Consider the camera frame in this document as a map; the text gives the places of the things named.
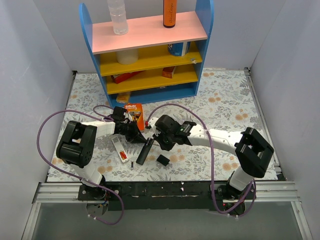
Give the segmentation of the black remote control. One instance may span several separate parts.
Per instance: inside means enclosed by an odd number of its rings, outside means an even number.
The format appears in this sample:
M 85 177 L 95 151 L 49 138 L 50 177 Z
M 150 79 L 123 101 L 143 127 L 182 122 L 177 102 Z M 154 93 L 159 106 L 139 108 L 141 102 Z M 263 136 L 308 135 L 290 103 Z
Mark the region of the black remote control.
M 137 157 L 137 160 L 136 160 L 136 163 L 139 164 L 139 165 L 143 165 L 151 148 L 152 148 L 152 145 L 154 143 L 154 139 L 153 138 L 148 138 L 145 142 L 145 144 L 143 145 L 138 157 Z

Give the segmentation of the black battery cover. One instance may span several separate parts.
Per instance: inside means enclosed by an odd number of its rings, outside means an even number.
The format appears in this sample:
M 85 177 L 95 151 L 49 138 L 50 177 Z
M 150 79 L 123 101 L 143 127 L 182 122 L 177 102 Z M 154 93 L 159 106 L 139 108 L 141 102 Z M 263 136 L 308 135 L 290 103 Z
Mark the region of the black battery cover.
M 162 164 L 163 166 L 167 166 L 170 163 L 170 160 L 167 157 L 163 156 L 162 154 L 159 155 L 156 161 Z

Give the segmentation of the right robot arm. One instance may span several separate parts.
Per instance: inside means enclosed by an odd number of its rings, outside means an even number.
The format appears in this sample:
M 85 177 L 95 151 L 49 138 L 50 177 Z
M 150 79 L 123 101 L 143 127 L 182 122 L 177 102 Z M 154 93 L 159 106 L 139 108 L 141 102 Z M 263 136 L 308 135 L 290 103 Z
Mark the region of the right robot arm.
M 274 148 L 252 127 L 245 131 L 206 130 L 200 124 L 185 121 L 179 124 L 168 115 L 153 117 L 146 127 L 152 129 L 153 138 L 160 148 L 170 151 L 175 144 L 210 147 L 237 156 L 240 166 L 230 177 L 227 195 L 237 199 L 254 178 L 263 178 L 274 154 Z

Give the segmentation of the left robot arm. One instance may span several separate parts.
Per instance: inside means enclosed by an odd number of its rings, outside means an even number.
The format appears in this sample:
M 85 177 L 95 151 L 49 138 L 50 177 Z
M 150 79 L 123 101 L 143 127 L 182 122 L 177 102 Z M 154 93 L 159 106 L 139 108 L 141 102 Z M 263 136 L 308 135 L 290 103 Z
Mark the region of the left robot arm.
M 103 199 L 107 193 L 103 185 L 105 179 L 91 161 L 96 139 L 122 135 L 133 144 L 147 141 L 125 108 L 114 107 L 109 117 L 111 121 L 69 121 L 56 149 L 56 156 L 76 171 L 82 182 L 90 187 L 89 194 L 95 200 Z

